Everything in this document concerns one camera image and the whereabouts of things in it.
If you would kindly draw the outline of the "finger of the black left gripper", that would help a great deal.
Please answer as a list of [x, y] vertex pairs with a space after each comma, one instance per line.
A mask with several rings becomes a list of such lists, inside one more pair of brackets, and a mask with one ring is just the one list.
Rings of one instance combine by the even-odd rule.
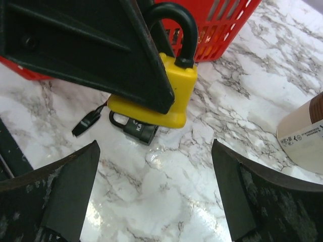
[[1, 1], [1, 56], [31, 71], [167, 113], [175, 95], [149, 31], [153, 1]]

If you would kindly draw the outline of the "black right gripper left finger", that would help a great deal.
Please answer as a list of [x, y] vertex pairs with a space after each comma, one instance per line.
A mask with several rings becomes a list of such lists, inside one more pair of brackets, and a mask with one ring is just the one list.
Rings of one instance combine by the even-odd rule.
[[97, 141], [1, 182], [1, 241], [79, 241], [93, 188]]

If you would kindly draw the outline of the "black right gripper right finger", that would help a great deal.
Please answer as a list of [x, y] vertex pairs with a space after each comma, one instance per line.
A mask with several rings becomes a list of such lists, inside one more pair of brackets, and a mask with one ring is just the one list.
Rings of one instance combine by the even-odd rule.
[[254, 162], [218, 140], [211, 156], [232, 241], [322, 241], [322, 185]]

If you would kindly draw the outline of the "yellow Opel padlock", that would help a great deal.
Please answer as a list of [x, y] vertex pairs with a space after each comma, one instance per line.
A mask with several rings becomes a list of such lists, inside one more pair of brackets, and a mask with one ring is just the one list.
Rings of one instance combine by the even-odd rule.
[[185, 125], [187, 105], [197, 81], [197, 67], [194, 64], [198, 40], [196, 22], [186, 8], [176, 3], [152, 5], [143, 16], [149, 29], [162, 19], [171, 19], [181, 26], [183, 43], [180, 55], [170, 57], [163, 52], [159, 54], [174, 92], [174, 103], [166, 114], [162, 114], [112, 94], [104, 104], [88, 113], [73, 128], [73, 136], [78, 137], [91, 128], [100, 119], [101, 111], [106, 106], [111, 110], [111, 114], [118, 113], [149, 125], [173, 129]]

